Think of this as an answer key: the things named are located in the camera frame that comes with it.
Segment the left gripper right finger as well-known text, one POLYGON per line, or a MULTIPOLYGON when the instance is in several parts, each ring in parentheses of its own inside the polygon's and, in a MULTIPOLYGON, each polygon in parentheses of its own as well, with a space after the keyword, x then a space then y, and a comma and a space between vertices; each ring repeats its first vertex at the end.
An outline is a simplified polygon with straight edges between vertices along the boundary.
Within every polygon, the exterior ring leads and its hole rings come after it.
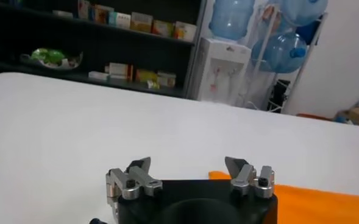
POLYGON ((275 172, 271 166, 263 166, 257 175, 255 167, 245 159, 226 156, 225 164, 231 177, 231 192, 240 197, 252 191, 256 197, 269 199, 274 195, 275 172))

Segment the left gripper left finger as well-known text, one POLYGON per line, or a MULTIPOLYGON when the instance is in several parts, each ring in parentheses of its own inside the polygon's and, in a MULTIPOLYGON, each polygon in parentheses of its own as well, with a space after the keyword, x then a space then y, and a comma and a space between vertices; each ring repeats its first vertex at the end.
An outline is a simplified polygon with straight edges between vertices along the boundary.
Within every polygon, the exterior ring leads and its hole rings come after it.
POLYGON ((114 205, 122 197, 136 200, 142 194, 156 197, 163 190, 163 182, 149 175, 151 158, 132 161, 125 171, 110 169, 105 174, 107 203, 114 205))

